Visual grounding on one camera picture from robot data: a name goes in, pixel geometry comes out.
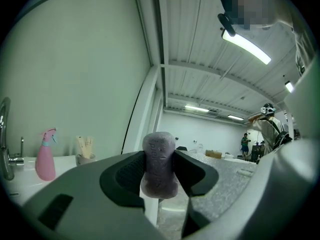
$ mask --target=cup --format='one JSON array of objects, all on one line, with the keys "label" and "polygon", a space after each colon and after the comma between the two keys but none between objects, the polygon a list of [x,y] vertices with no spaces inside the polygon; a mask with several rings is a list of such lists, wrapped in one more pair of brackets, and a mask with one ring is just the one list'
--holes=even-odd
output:
[{"label": "cup", "polygon": [[89,158],[85,158],[80,154],[77,154],[75,158],[76,158],[76,165],[77,166],[81,166],[81,165],[85,165],[85,164],[89,164],[89,163],[97,161],[96,160],[96,156],[93,153],[91,153],[90,159]]}]

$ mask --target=pink spray bottle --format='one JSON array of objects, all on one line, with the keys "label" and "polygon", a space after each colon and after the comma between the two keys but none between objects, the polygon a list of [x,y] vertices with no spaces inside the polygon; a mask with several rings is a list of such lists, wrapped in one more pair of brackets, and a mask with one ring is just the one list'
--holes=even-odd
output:
[{"label": "pink spray bottle", "polygon": [[41,134],[43,136],[43,140],[38,156],[35,160],[35,171],[39,178],[44,181],[52,181],[56,177],[55,162],[50,149],[51,139],[57,143],[55,140],[56,131],[56,128],[52,128]]}]

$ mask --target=backpack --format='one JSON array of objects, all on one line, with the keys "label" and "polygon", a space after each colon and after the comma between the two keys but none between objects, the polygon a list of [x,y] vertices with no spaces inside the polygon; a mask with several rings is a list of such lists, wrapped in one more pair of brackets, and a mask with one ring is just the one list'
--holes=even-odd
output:
[{"label": "backpack", "polygon": [[276,148],[280,147],[283,144],[289,143],[292,141],[292,138],[289,136],[289,133],[287,133],[283,128],[281,130],[283,131],[279,131],[277,125],[275,124],[275,122],[273,121],[269,121],[267,120],[274,128],[275,130],[279,133],[278,136],[275,138],[274,141],[274,146],[272,148],[272,150],[275,150]]}]

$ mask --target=cardboard box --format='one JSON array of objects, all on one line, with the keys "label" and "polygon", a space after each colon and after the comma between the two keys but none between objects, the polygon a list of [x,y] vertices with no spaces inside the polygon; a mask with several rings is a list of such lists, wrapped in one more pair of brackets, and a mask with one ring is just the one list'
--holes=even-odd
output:
[{"label": "cardboard box", "polygon": [[211,151],[211,150],[206,150],[205,151],[205,155],[207,157],[221,159],[222,153],[221,152],[216,152],[216,151]]}]

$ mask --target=faucet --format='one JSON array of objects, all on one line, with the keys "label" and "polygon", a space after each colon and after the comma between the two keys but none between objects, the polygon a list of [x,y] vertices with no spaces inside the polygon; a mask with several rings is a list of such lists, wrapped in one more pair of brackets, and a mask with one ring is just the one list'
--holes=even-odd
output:
[{"label": "faucet", "polygon": [[5,97],[0,105],[0,171],[3,177],[11,181],[15,177],[13,166],[23,166],[23,149],[24,149],[24,138],[21,137],[20,149],[21,152],[14,154],[13,156],[9,153],[7,146],[7,127],[8,127],[8,114],[10,109],[11,100]]}]

